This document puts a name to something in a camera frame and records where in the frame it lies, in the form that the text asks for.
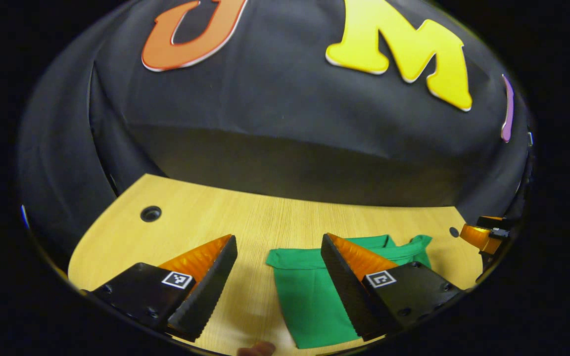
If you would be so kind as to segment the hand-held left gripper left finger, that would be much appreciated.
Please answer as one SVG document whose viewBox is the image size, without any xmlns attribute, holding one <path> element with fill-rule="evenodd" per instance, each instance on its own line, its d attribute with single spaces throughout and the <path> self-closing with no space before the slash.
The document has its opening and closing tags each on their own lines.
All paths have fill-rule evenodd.
<svg viewBox="0 0 570 356">
<path fill-rule="evenodd" d="M 236 237 L 219 237 L 159 266 L 138 262 L 88 296 L 157 333 L 194 342 L 212 317 L 238 256 Z"/>
</svg>

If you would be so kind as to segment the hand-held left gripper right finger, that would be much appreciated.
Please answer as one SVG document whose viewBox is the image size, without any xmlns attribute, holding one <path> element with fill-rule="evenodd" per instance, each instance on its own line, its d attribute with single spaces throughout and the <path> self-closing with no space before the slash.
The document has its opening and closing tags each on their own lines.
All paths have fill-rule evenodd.
<svg viewBox="0 0 570 356">
<path fill-rule="evenodd" d="M 412 329 L 465 294 L 421 262 L 398 265 L 331 233 L 323 236 L 321 256 L 365 342 Z"/>
</svg>

